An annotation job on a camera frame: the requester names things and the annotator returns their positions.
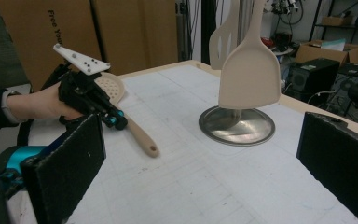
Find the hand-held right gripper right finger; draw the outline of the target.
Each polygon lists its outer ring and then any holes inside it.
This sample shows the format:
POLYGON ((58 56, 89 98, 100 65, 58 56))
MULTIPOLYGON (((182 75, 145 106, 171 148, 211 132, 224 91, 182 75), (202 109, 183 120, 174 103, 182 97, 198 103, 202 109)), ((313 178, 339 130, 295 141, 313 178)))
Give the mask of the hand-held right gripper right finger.
POLYGON ((358 133, 340 119, 307 112, 296 157, 358 218, 358 133))

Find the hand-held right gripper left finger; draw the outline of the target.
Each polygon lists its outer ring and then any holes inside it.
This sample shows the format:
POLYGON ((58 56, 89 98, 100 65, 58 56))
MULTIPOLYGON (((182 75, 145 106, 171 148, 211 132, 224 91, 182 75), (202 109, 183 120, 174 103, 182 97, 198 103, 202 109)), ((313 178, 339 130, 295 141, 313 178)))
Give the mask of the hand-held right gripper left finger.
POLYGON ((100 118, 90 115, 20 163, 38 224, 64 224, 105 160, 100 118))

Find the beige perforated skimmer spoon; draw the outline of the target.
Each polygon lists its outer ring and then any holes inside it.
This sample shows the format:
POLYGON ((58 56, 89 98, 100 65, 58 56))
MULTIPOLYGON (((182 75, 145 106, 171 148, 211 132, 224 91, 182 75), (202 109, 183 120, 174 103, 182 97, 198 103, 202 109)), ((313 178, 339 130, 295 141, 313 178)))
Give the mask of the beige perforated skimmer spoon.
MULTIPOLYGON (((110 103, 118 106, 125 94, 122 80, 113 74, 101 72, 101 76, 96 78, 95 82, 110 97, 110 103)), ((154 140, 129 115, 125 115, 125 118, 129 131, 144 153, 151 158, 158 157, 159 149, 154 140)))

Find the steel utensil stand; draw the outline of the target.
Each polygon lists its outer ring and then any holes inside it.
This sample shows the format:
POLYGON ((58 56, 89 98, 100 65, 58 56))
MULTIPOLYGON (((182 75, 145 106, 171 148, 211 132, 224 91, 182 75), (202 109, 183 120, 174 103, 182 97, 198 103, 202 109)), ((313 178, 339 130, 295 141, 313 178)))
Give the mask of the steel utensil stand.
POLYGON ((254 146, 268 141, 275 132, 271 117, 260 110, 227 109, 219 105, 204 111, 199 126, 205 135, 222 144, 254 146))

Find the beige solid spatula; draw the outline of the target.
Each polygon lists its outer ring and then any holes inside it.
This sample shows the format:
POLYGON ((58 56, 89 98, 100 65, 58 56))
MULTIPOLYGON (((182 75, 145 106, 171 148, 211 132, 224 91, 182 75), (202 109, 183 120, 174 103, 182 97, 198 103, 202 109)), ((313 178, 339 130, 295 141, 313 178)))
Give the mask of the beige solid spatula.
POLYGON ((277 103, 281 97, 279 62, 260 36, 266 3, 254 0, 246 36, 223 65, 218 96, 222 108, 257 108, 277 103))

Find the beige slotted spatula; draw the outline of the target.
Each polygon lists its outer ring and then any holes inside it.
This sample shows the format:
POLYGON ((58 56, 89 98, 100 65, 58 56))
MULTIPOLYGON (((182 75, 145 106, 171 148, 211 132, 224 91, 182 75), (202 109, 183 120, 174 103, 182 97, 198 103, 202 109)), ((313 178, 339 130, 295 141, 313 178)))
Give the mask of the beige slotted spatula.
POLYGON ((210 66, 221 70, 228 55, 238 45, 240 0, 230 0, 225 21, 211 34, 209 41, 210 66))

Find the flat cardboard sheet with print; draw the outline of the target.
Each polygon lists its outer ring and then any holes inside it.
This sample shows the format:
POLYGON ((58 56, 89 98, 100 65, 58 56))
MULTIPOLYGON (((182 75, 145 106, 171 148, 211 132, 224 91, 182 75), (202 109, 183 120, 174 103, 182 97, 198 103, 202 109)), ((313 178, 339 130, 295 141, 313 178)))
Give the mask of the flat cardboard sheet with print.
POLYGON ((54 45, 102 58, 90 0, 0 0, 0 16, 36 91, 64 63, 54 45))

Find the grey wristwatch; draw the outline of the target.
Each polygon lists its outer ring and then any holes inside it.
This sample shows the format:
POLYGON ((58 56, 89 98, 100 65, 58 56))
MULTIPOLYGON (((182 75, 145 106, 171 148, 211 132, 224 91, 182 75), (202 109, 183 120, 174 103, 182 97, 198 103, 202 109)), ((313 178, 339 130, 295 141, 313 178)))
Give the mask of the grey wristwatch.
POLYGON ((15 117, 12 114, 12 111, 10 109, 10 107, 8 106, 8 97, 9 96, 13 96, 13 95, 18 95, 18 93, 16 91, 13 90, 5 90, 2 94, 2 98, 1 98, 1 109, 4 113, 4 115, 6 116, 6 118, 11 122, 11 123, 21 123, 21 119, 18 119, 17 117, 15 117))

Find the plain flat cardboard sheet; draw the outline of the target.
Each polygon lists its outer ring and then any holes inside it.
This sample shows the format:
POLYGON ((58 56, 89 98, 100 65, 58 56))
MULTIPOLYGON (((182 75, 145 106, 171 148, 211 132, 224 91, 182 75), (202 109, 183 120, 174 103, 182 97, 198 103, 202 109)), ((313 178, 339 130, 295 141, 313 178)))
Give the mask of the plain flat cardboard sheet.
POLYGON ((111 73, 178 61, 175 0, 91 0, 91 5, 111 73))

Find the white grid mat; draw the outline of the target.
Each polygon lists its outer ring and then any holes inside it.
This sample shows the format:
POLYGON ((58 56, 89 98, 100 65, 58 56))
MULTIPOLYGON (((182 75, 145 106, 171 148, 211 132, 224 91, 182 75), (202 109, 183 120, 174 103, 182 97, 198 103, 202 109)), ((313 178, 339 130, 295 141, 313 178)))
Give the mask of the white grid mat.
POLYGON ((219 79, 193 65, 123 78, 120 105, 157 143, 146 156, 125 131, 105 130, 106 159, 68 224, 358 224, 296 158, 303 113, 265 107, 266 143, 215 142, 199 116, 219 79))

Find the open cardboard box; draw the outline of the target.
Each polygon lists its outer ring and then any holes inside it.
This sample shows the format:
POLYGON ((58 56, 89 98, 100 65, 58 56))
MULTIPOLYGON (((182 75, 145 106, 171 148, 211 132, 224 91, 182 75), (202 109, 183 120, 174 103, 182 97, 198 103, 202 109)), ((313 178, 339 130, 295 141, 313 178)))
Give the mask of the open cardboard box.
POLYGON ((342 50, 323 48, 324 41, 312 40, 299 46, 295 62, 305 63, 311 60, 325 58, 337 61, 340 65, 345 63, 358 64, 358 45, 345 44, 342 50))

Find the round white table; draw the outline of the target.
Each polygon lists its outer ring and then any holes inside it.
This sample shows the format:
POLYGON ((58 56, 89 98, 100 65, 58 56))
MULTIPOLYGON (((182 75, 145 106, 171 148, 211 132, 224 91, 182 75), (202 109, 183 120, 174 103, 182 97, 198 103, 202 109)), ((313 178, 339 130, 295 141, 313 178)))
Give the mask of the round white table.
POLYGON ((279 51, 277 48, 274 48, 272 52, 274 53, 275 56, 282 56, 282 55, 290 54, 293 50, 294 49, 292 48, 287 48, 284 51, 279 51))

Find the small cardboard box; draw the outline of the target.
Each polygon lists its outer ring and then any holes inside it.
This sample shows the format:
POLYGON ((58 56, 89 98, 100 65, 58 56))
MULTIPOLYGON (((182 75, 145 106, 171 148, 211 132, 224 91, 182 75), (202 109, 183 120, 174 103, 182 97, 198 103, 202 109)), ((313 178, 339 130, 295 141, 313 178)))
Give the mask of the small cardboard box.
POLYGON ((349 25, 352 22, 352 16, 340 18, 340 17, 323 17, 322 25, 326 26, 342 26, 349 25))

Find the black metal shelf rack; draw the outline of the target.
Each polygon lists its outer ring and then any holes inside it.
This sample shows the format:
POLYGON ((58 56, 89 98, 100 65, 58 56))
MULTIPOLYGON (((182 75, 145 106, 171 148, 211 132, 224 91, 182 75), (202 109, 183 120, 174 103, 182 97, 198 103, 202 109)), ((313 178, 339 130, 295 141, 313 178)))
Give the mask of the black metal shelf rack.
POLYGON ((358 42, 358 28, 355 21, 358 17, 358 0, 317 0, 313 21, 311 23, 309 40, 327 40, 345 38, 349 43, 358 42), (352 16, 350 24, 342 26, 323 25, 323 17, 352 16))

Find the black frame post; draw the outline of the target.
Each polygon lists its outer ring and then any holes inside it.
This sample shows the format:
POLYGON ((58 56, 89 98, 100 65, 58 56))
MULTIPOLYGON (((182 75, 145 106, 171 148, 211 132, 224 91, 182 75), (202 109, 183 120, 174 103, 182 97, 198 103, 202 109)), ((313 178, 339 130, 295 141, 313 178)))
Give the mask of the black frame post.
POLYGON ((216 1, 201 0, 201 61, 210 63, 209 42, 216 29, 216 1))

